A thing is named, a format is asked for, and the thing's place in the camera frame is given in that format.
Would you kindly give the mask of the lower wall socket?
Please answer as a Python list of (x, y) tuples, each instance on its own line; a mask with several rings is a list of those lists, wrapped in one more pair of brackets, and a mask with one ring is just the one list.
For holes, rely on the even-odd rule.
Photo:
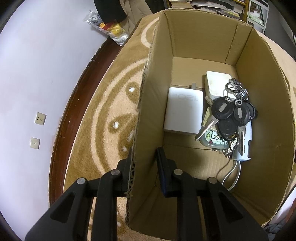
[(39, 149), (39, 147), (40, 147), (40, 139), (38, 139), (38, 138), (34, 138), (34, 137), (31, 137), (31, 139), (30, 139), (30, 148), (32, 148), (32, 149)]

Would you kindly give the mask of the brown cardboard box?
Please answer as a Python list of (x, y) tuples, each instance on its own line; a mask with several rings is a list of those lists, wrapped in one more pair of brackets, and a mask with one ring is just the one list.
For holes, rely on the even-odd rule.
[(295, 61), (244, 22), (193, 9), (161, 12), (145, 65), (133, 145), (134, 172), (127, 201), (129, 228), (177, 239), (177, 200), (163, 196), (156, 148), (193, 177), (225, 174), (227, 160), (193, 136), (163, 130), (169, 88), (204, 88), (207, 71), (228, 73), (247, 89), (258, 111), (252, 122), (251, 159), (242, 164), (234, 196), (264, 225), (295, 180)]

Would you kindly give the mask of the cartoon sticker case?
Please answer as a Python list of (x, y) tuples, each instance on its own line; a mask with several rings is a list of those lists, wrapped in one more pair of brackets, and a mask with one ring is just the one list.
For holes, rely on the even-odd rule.
[(202, 145), (211, 149), (222, 150), (227, 149), (229, 146), (229, 142), (224, 140), (219, 135), (214, 126), (208, 129), (207, 132), (205, 132), (205, 134), (199, 139), (199, 141)]

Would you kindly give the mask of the beige patterned carpet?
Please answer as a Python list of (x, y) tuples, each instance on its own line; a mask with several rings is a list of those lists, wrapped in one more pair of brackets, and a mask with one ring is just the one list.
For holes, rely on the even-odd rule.
[[(129, 149), (133, 148), (143, 73), (161, 12), (146, 16), (140, 21), (97, 87), (75, 140), (66, 175), (66, 188), (81, 176), (87, 179), (101, 177), (115, 168), (118, 161), (126, 158)], [(227, 160), (226, 173), (231, 165), (231, 161)], [(218, 173), (215, 177), (221, 180), (225, 174)], [(119, 239), (154, 238), (129, 228), (128, 198), (121, 199), (117, 209)]]

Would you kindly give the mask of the small white square charger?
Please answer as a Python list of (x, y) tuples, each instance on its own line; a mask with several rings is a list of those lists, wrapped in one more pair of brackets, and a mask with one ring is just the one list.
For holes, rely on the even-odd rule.
[(229, 83), (232, 76), (226, 73), (207, 71), (205, 77), (205, 99), (212, 105), (213, 101), (219, 97), (226, 97), (225, 85)]

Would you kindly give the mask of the plastic snack bag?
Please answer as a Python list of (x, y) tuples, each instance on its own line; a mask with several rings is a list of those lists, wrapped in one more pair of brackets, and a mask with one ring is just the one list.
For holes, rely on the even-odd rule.
[(119, 46), (123, 46), (129, 37), (125, 29), (116, 21), (105, 24), (97, 10), (89, 11), (83, 21), (108, 35)]

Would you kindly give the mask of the beige hanging coat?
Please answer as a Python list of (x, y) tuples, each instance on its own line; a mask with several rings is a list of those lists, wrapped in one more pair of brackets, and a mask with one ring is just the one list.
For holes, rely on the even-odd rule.
[(127, 15), (120, 24), (128, 34), (133, 31), (141, 18), (152, 14), (145, 0), (120, 0), (119, 2)]

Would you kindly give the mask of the wooden bookshelf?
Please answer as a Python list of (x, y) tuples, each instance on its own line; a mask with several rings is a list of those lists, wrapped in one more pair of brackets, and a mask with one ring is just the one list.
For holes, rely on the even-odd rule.
[(243, 19), (246, 1), (167, 1), (169, 7), (178, 9), (199, 9), (235, 19)]

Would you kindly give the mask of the bunch of keys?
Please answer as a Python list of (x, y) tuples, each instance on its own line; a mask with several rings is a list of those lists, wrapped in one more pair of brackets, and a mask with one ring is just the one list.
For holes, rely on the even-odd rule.
[(245, 126), (249, 121), (254, 120), (258, 111), (250, 102), (247, 90), (238, 80), (231, 78), (229, 83), (225, 85), (225, 89), (227, 96), (219, 97), (213, 101), (211, 114), (205, 126), (196, 135), (195, 140), (199, 141), (208, 129), (215, 126), (224, 140), (227, 142), (237, 141), (233, 152), (238, 146), (238, 127)]

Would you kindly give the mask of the wall socket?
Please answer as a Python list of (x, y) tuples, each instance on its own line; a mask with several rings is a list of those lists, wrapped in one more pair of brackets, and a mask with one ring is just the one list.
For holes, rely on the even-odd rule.
[(45, 124), (46, 117), (47, 116), (45, 114), (37, 112), (34, 123), (43, 126)]
[(40, 147), (40, 139), (38, 139), (38, 138), (34, 138), (34, 137), (31, 137), (31, 139), (30, 139), (30, 148), (32, 148), (32, 149), (39, 149), (39, 147)]

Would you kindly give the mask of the white metal rack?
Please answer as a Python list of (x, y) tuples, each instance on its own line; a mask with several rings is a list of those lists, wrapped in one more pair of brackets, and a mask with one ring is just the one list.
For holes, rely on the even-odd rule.
[(266, 30), (269, 14), (269, 4), (264, 0), (250, 0), (248, 2), (246, 22), (260, 33)]

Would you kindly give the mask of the large white 120W charger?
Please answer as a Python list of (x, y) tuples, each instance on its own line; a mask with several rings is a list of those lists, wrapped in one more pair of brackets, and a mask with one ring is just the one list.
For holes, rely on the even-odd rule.
[(166, 105), (166, 132), (197, 134), (203, 120), (203, 91), (170, 87)]

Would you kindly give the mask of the black hanging coat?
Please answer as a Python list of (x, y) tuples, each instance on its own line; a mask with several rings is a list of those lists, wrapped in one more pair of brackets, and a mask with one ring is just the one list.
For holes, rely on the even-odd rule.
[(120, 23), (127, 17), (119, 0), (94, 0), (94, 4), (104, 23)]

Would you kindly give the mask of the white power bank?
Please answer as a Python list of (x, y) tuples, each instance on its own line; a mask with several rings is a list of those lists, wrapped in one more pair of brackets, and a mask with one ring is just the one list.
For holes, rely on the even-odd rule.
[(238, 127), (238, 146), (233, 151), (233, 160), (235, 161), (249, 161), (250, 144), (252, 141), (252, 123), (249, 121), (245, 126)]

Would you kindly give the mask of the upper wall socket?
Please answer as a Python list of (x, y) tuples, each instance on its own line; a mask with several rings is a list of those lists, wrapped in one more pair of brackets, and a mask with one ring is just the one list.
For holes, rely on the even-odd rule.
[(46, 117), (47, 116), (45, 114), (37, 112), (34, 123), (43, 126), (45, 124)]

